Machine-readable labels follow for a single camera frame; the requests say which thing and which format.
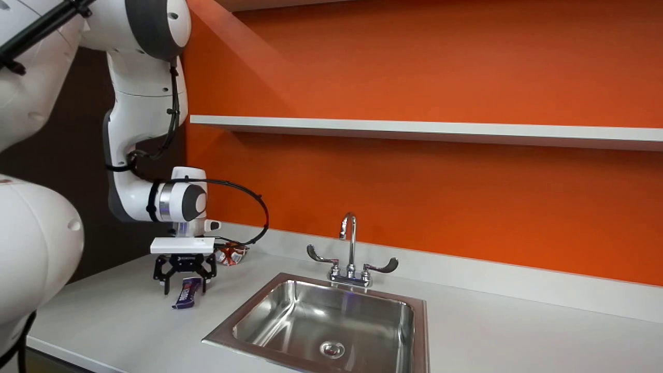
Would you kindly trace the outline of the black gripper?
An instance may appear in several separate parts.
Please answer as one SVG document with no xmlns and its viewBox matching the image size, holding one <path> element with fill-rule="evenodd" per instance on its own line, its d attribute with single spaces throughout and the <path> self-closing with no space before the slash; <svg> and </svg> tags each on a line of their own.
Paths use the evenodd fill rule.
<svg viewBox="0 0 663 373">
<path fill-rule="evenodd" d="M 159 256 L 155 259 L 154 279 L 161 283 L 164 295 L 169 295 L 169 279 L 176 271 L 190 271 L 198 274 L 202 279 L 202 292 L 208 292 L 208 281 L 218 274 L 216 257 L 213 256 Z"/>
</svg>

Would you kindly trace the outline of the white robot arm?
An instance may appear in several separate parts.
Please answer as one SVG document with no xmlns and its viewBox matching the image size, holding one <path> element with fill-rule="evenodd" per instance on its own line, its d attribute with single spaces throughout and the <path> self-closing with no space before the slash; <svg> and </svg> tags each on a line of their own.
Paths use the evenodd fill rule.
<svg viewBox="0 0 663 373">
<path fill-rule="evenodd" d="M 74 148 L 103 151 L 121 218 L 176 225 L 202 244 L 204 172 L 179 166 L 169 181 L 151 182 L 132 170 L 138 145 L 175 136 L 189 115 L 181 64 L 189 36 L 189 0 L 3 0 L 0 150 L 49 126 L 77 54 L 95 51 L 105 56 L 114 102 L 100 125 L 70 137 Z M 32 316 L 70 281 L 83 236 L 80 215 L 60 193 L 3 178 L 3 346 L 16 344 Z"/>
</svg>

